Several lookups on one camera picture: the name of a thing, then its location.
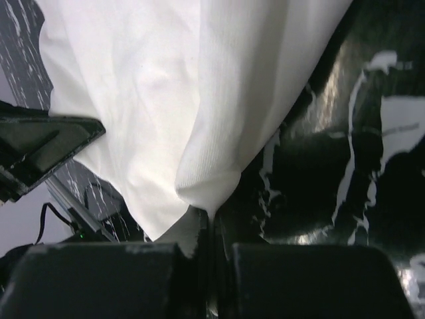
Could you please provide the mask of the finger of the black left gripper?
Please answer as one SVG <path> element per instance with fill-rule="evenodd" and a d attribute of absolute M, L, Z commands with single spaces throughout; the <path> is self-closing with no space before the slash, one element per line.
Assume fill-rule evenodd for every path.
<path fill-rule="evenodd" d="M 105 134 L 94 119 L 1 117 L 1 202 L 18 201 Z"/>

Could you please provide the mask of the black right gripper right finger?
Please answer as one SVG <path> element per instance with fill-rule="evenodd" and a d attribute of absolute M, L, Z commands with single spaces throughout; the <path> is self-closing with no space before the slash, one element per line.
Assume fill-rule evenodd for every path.
<path fill-rule="evenodd" d="M 413 318 L 390 260 L 362 246 L 269 244 L 235 213 L 214 220 L 220 318 Z"/>

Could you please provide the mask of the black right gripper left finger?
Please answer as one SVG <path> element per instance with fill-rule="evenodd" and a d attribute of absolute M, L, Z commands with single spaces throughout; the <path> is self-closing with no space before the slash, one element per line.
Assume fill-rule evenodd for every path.
<path fill-rule="evenodd" d="M 204 318 L 207 214 L 160 238 L 34 245 L 1 296 L 2 318 Z"/>

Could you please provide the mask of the white daisy print t-shirt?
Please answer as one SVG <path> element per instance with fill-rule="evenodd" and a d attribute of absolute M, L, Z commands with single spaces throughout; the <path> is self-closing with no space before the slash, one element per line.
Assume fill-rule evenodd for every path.
<path fill-rule="evenodd" d="M 349 1 L 39 1 L 52 116 L 106 134 L 76 156 L 151 240 L 214 215 L 272 137 Z"/>

